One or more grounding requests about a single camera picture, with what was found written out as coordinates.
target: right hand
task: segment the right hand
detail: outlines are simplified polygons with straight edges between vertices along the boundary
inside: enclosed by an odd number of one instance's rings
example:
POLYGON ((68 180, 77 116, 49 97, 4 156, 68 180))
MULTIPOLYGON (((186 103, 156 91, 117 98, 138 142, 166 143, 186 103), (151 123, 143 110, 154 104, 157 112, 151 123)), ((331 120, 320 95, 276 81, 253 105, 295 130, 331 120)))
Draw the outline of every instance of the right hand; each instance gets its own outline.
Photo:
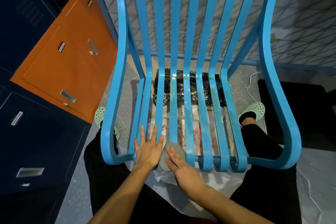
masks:
POLYGON ((195 168, 186 163, 174 148, 167 147, 170 158, 166 158, 169 169, 174 173, 178 185, 192 201, 197 202, 208 185, 203 181, 195 168))

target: black mat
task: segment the black mat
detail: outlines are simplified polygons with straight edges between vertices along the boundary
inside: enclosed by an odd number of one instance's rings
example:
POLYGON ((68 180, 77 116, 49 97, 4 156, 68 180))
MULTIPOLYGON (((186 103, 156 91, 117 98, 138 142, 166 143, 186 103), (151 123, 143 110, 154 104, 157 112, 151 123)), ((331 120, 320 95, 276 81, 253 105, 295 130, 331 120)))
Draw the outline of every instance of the black mat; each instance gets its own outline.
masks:
MULTIPOLYGON (((298 124, 302 147, 336 151, 336 115, 320 85, 281 82, 281 86, 298 124)), ((265 105, 268 135, 283 144, 283 133, 265 80, 258 81, 260 98, 265 105)))

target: blue frame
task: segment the blue frame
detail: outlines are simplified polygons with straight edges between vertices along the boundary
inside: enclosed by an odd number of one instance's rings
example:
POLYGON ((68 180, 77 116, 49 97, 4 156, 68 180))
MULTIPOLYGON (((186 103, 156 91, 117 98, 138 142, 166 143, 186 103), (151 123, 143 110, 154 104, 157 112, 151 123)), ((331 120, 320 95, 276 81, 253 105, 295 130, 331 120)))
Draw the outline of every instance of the blue frame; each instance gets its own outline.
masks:
MULTIPOLYGON (((181 0, 172 0, 172 22, 171 22, 171 54, 165 53, 164 49, 164 17, 163 17, 163 0, 154 0, 155 18, 156 18, 156 33, 157 33, 157 52, 151 52, 149 44, 149 31, 147 22, 147 11, 145 0, 136 0, 139 13, 139 23, 141 29, 141 37, 143 44, 143 51, 138 51, 134 42, 133 31, 128 18, 126 10, 126 0, 117 0, 118 3, 118 18, 119 18, 119 37, 118 37, 118 56, 115 65, 115 74, 111 89, 113 94, 110 94, 107 103, 106 114, 104 118, 103 128, 101 132, 101 151, 106 163, 110 165, 117 165, 128 160, 135 159, 134 146, 130 143, 127 154, 116 155, 113 147, 113 128, 116 120, 118 104, 120 100, 121 88, 123 84, 123 77, 125 73, 127 53, 132 54, 137 72, 140 76, 139 91, 135 106, 135 113, 133 117, 133 124, 131 130, 131 139, 137 137, 140 140, 139 126, 144 125, 146 129, 149 101, 151 94, 151 83, 153 79, 152 74, 152 60, 151 56, 158 57, 159 78, 157 88, 157 103, 156 103, 156 118, 155 123, 158 127, 162 127, 163 116, 163 97, 164 97, 164 76, 165 76, 165 57, 171 58, 171 74, 170 74, 170 138, 171 142, 177 142, 177 97, 176 97, 176 73, 177 73, 177 59, 184 58, 183 66, 183 82, 184 82, 184 111, 185 111, 185 138, 187 155, 186 160, 191 166, 195 166, 195 162, 199 163, 202 171, 211 171, 212 167, 219 172, 226 172, 229 169, 233 172, 246 171, 247 164, 254 164, 273 169, 287 169, 292 167, 298 160, 301 152, 301 138, 298 127, 296 125, 293 114, 290 110, 288 102, 285 98, 283 90, 280 86, 279 79, 275 72, 275 65, 273 64, 271 55, 271 21, 276 0, 264 0, 261 14, 254 24, 249 36, 246 38, 239 53, 233 59, 234 50, 236 49, 239 37, 245 25, 246 18, 249 14, 253 0, 243 0, 240 13, 234 27, 229 46, 224 58, 220 58, 222 43, 226 34, 226 29, 229 24, 229 18, 233 11, 235 0, 226 0, 223 9, 217 38, 214 46, 214 51, 211 57, 206 56, 206 49, 209 40, 210 30, 212 26, 212 19, 214 16, 216 1, 208 0, 206 7, 205 20, 201 35, 201 42, 199 53, 197 56, 192 55, 192 47, 195 34, 195 23, 198 10, 199 0, 190 0, 187 37, 185 42, 185 54, 178 53, 179 41, 179 19, 180 19, 180 2, 181 0), (260 62, 246 61, 244 58, 250 51, 252 45, 259 39, 260 62), (144 55, 146 74, 142 69, 139 55, 144 55), (199 117, 202 133, 202 147, 203 155, 196 156, 194 150, 194 130, 193 130, 193 116, 190 95, 190 65, 191 60, 196 59, 196 84, 198 89, 199 102, 199 117), (209 123, 207 117, 207 110, 204 99, 202 72, 204 61, 210 61, 209 66, 209 82, 211 97, 213 101, 213 111, 217 129, 217 137, 219 143, 220 156, 212 156, 211 140, 209 132, 209 123), (218 62, 222 62, 220 82, 215 82, 215 68, 218 62), (267 88, 270 92, 275 111, 279 117, 280 124, 284 133, 284 150, 278 159, 263 159, 255 157, 247 157, 240 126, 238 122, 238 115, 233 101, 232 92, 229 86, 228 79, 235 72, 240 64, 250 63, 260 65, 263 70, 263 75, 266 80, 267 88), (219 105, 218 89, 223 87, 224 95, 229 113, 230 124, 233 132, 234 142, 237 150, 237 156, 230 156, 227 145, 227 138, 225 137, 225 127, 223 117, 221 114, 221 107, 219 105)), ((98 0, 103 14, 106 14, 106 6, 98 0)), ((108 22, 112 35, 113 29, 111 27, 111 19, 105 16, 108 22)), ((161 136, 161 129, 158 130, 157 139, 161 136)))

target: green crocs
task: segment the green crocs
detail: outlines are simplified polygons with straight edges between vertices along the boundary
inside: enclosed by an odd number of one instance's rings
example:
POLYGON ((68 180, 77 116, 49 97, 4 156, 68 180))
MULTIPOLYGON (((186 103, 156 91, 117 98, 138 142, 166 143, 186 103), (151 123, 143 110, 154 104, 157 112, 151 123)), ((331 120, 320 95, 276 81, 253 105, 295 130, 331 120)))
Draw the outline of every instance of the green crocs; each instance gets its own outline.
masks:
POLYGON ((261 102, 255 102, 253 104, 250 104, 249 107, 247 107, 245 111, 239 115, 238 119, 246 112, 254 112, 256 114, 255 121, 258 121, 265 114, 265 106, 261 102))
MULTIPOLYGON (((106 111, 106 108, 104 106, 100 106, 100 107, 98 107, 98 109, 96 110, 96 112, 94 114, 94 121, 95 121, 98 128, 100 128, 100 124, 104 120, 105 111, 106 111)), ((119 140, 120 133, 119 133, 119 130, 116 126, 114 126, 114 134, 115 134, 115 137, 117 138, 117 140, 119 140)))

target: hand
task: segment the hand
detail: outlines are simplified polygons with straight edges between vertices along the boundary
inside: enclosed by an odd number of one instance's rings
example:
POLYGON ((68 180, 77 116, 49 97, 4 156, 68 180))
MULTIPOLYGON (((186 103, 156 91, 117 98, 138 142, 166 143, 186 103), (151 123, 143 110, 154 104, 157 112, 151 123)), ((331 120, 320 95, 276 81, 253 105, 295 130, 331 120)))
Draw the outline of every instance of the hand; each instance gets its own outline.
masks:
POLYGON ((141 145, 138 145, 137 139, 134 140, 136 152, 136 164, 144 164, 150 169, 153 169, 159 162, 162 152, 163 137, 160 136, 156 145, 158 127, 155 124, 153 128, 152 138, 146 142, 145 129, 141 126, 141 145))
POLYGON ((167 153, 170 158, 166 158, 166 163, 169 169, 173 171, 178 185, 187 197, 197 202, 208 185, 203 181, 196 169, 188 165, 174 148, 167 147, 167 153))

